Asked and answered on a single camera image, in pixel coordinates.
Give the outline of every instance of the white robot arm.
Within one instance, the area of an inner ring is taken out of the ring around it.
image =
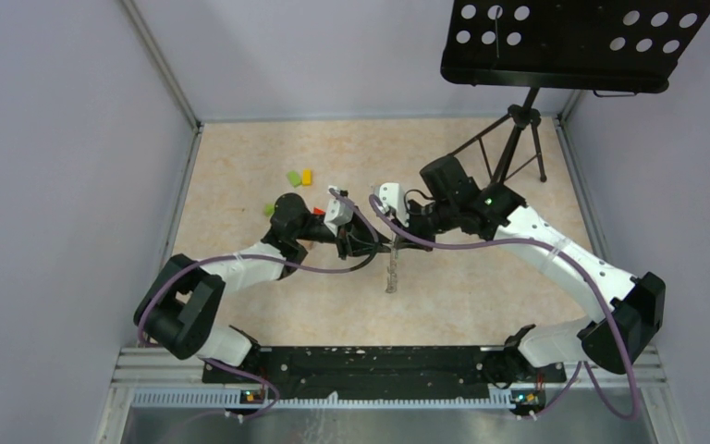
[[[638,279],[589,253],[502,183],[479,189],[455,157],[437,159],[421,176],[435,199],[426,206],[406,202],[406,193],[397,183],[383,184],[375,193],[378,209],[392,215],[409,233],[432,241],[436,234],[461,228],[487,241],[526,239],[554,246],[551,252],[527,244],[501,246],[556,282],[586,313],[554,326],[532,326],[516,338],[519,352],[533,367],[592,360],[613,373],[624,373],[603,309],[589,284],[559,253],[586,270],[603,292],[633,361],[661,327],[665,284],[654,274]]]

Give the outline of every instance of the circular hole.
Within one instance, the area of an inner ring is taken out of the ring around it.
[[[494,5],[488,8],[488,12],[485,15],[488,16],[488,18],[490,18],[491,20],[496,20],[502,17],[502,12],[504,12],[502,6]]]
[[[635,45],[635,50],[638,51],[639,53],[645,53],[646,51],[649,51],[649,48],[652,47],[652,40],[651,39],[643,39],[638,44]]]
[[[511,32],[508,34],[508,44],[510,46],[515,46],[519,43],[521,43],[521,34],[517,32]]]
[[[529,17],[529,8],[527,6],[519,6],[516,9],[516,13],[513,14],[513,17],[518,21],[526,20]]]
[[[666,44],[663,45],[663,52],[666,54],[671,54],[674,51],[679,49],[679,41],[678,40],[672,40]]]
[[[474,5],[466,5],[461,9],[461,16],[469,20],[475,17],[475,12],[477,12],[477,9]]]
[[[624,37],[617,37],[616,39],[611,41],[609,47],[611,48],[611,51],[618,51],[624,48],[625,43],[627,43],[627,41],[624,40]]]
[[[657,28],[658,26],[665,25],[667,21],[668,21],[668,13],[667,12],[658,12],[655,14],[654,17],[652,17],[652,26]]]
[[[460,31],[456,34],[456,42],[466,43],[470,40],[470,33],[468,31]]]
[[[492,31],[488,31],[483,34],[483,38],[481,40],[485,44],[491,44],[493,42],[496,42],[496,34],[494,34]]]
[[[627,14],[625,14],[625,18],[622,19],[622,23],[624,23],[627,26],[632,26],[634,25],[638,19],[641,18],[641,13],[638,11],[630,11]]]
[[[679,20],[679,26],[682,28],[689,28],[698,21],[698,14],[688,14]]]

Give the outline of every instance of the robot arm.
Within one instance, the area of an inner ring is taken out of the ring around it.
[[[502,246],[556,282],[586,313],[582,319],[556,326],[523,328],[511,337],[531,366],[588,359],[612,373],[625,373],[597,299],[558,254],[563,252],[581,265],[604,293],[633,362],[662,324],[665,284],[659,277],[647,273],[638,279],[607,264],[551,227],[502,183],[481,190],[453,156],[435,160],[421,170],[421,176],[434,198],[425,206],[405,203],[397,183],[383,184],[376,194],[383,213],[392,215],[410,234],[433,241],[436,234],[460,228],[487,241],[531,239],[555,246],[552,252],[526,244]],[[405,248],[430,250],[403,242]]]
[[[232,260],[201,265],[179,279],[148,313],[144,331],[178,359],[197,356],[239,366],[257,342],[240,330],[214,323],[223,295],[291,275],[297,268],[286,263],[299,265],[307,253],[298,240],[335,244],[343,259],[388,252],[389,239],[379,233],[377,238],[375,243],[364,222],[353,218],[337,199],[330,200],[324,215],[313,215],[298,194],[284,194],[276,200],[271,227],[260,241],[233,253]],[[159,289],[193,264],[183,254],[170,259],[135,312],[135,325]],[[182,302],[179,293],[189,298]]]

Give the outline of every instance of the cable tie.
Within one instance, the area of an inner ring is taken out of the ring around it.
[[[537,270],[540,271],[540,273],[545,274],[545,270],[548,268],[548,266],[551,265],[552,262],[554,262],[554,259],[557,259],[557,256],[559,256],[559,252],[564,250],[568,245],[570,245],[571,242],[571,238],[562,238],[557,243],[555,243],[554,249],[548,252],[548,255],[545,257],[544,261],[540,264],[540,266],[537,267]]]

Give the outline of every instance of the beige floor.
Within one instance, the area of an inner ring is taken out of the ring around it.
[[[326,185],[350,196],[384,234],[367,203],[372,186],[387,181],[421,187],[418,171],[449,152],[490,120],[398,119],[206,125],[175,251],[202,259],[232,253],[268,228],[263,206],[296,191],[307,205],[324,207]],[[510,125],[491,134],[486,149],[496,163]],[[585,247],[589,242],[550,119],[540,128],[548,182],[527,166],[508,185],[553,226]],[[527,132],[516,165],[532,155]],[[478,184],[486,183],[477,147],[459,155]],[[290,169],[313,171],[313,185],[293,190]],[[460,232],[440,241],[476,239]],[[269,345],[497,344],[530,324],[555,324],[582,311],[555,284],[496,248],[469,252],[404,251],[398,292],[386,294],[387,256],[343,276],[298,272],[230,295],[218,322],[242,328]],[[331,245],[316,245],[307,265],[342,267]]]

